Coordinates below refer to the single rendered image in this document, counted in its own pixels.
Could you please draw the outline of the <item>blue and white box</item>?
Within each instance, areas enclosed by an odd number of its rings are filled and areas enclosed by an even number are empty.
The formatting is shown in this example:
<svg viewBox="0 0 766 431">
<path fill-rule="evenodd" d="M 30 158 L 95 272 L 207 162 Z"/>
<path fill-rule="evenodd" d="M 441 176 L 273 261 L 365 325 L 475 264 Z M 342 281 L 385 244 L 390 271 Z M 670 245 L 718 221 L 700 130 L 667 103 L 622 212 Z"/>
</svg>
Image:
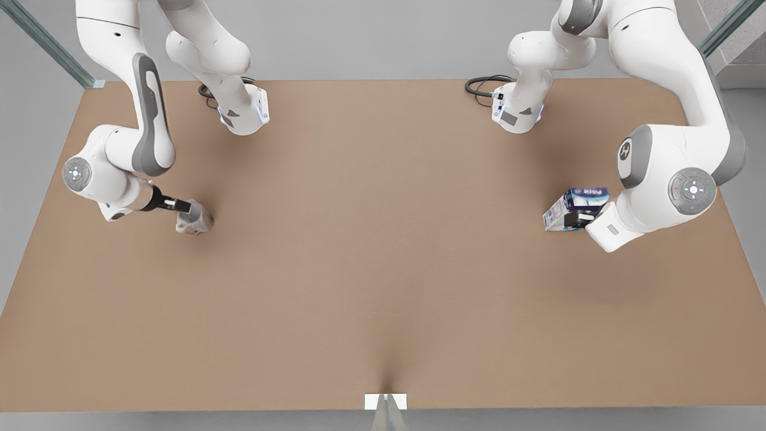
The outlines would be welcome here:
<svg viewBox="0 0 766 431">
<path fill-rule="evenodd" d="M 573 207 L 596 207 L 609 200 L 605 187 L 571 188 L 550 207 L 543 215 L 545 231 L 564 231 L 563 218 Z"/>
</svg>

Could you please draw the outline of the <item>silver frame post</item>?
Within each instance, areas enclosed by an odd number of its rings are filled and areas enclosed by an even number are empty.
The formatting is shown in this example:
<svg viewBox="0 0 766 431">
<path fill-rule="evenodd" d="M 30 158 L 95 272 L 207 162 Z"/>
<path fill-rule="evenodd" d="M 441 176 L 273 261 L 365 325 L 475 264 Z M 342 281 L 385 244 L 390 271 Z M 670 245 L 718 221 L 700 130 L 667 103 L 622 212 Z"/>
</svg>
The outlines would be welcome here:
<svg viewBox="0 0 766 431">
<path fill-rule="evenodd" d="M 103 89 L 95 79 L 18 0 L 0 0 L 0 9 L 84 89 Z"/>
<path fill-rule="evenodd" d="M 409 431 L 402 410 L 408 408 L 404 393 L 375 393 L 364 395 L 364 409 L 375 410 L 372 431 Z"/>
<path fill-rule="evenodd" d="M 698 51 L 703 57 L 709 57 L 765 2 L 766 0 L 739 0 L 698 44 Z"/>
</svg>

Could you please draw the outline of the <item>small grey object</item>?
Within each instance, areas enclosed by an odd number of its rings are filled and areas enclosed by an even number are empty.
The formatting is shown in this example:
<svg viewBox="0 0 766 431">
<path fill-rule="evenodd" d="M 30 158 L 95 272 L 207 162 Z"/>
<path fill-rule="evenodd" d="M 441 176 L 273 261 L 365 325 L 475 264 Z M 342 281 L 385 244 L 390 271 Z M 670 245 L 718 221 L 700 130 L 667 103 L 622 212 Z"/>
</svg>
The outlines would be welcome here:
<svg viewBox="0 0 766 431">
<path fill-rule="evenodd" d="M 186 235 L 210 232 L 214 225 L 210 213 L 194 199 L 189 200 L 188 203 L 189 208 L 186 212 L 178 211 L 176 214 L 175 231 Z"/>
</svg>

